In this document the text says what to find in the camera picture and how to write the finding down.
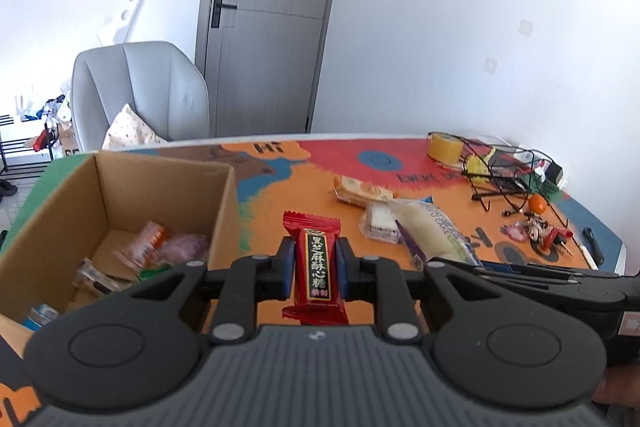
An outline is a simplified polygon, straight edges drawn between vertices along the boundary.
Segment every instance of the orange ball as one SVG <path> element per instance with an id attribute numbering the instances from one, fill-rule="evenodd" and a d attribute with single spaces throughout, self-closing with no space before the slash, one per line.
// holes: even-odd
<path id="1" fill-rule="evenodd" d="M 534 194 L 529 198 L 529 210 L 534 214 L 543 214 L 547 207 L 548 204 L 546 204 L 545 198 L 540 196 L 540 194 Z"/>

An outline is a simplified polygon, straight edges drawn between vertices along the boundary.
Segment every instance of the grey ribbed surface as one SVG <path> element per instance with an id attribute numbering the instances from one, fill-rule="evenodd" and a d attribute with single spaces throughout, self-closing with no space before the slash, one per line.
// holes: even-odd
<path id="1" fill-rule="evenodd" d="M 313 335 L 318 330 L 324 331 L 324 338 Z M 114 416 L 84 416 L 47 407 L 29 425 L 595 427 L 605 423 L 585 406 L 517 415 L 478 405 L 443 385 L 417 348 L 384 343 L 370 327 L 269 326 L 254 341 L 213 350 L 189 385 L 158 404 Z"/>

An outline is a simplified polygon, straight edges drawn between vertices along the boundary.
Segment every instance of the red candy wrapper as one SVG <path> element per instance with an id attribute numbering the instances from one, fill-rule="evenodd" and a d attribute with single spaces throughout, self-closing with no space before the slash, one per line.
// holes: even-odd
<path id="1" fill-rule="evenodd" d="M 295 305 L 284 308 L 282 316 L 313 326 L 349 324 L 335 269 L 340 220 L 285 212 L 282 223 L 296 242 Z"/>

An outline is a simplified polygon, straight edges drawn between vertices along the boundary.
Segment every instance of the red painted area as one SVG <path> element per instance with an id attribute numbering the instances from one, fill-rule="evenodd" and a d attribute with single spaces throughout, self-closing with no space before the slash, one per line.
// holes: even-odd
<path id="1" fill-rule="evenodd" d="M 300 147 L 311 153 L 309 161 L 321 169 L 384 187 L 418 189 L 467 182 L 427 156 L 425 139 L 301 141 Z M 402 163 L 402 168 L 382 171 L 364 165 L 358 156 L 365 151 L 391 155 Z"/>

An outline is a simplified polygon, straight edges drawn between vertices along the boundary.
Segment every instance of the grey upholstered chair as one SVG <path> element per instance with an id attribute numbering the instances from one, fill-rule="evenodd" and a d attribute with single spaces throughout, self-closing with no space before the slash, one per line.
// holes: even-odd
<path id="1" fill-rule="evenodd" d="M 78 55 L 71 113 L 83 151 L 100 149 L 126 103 L 165 140 L 209 137 L 207 86 L 169 42 L 126 42 Z"/>

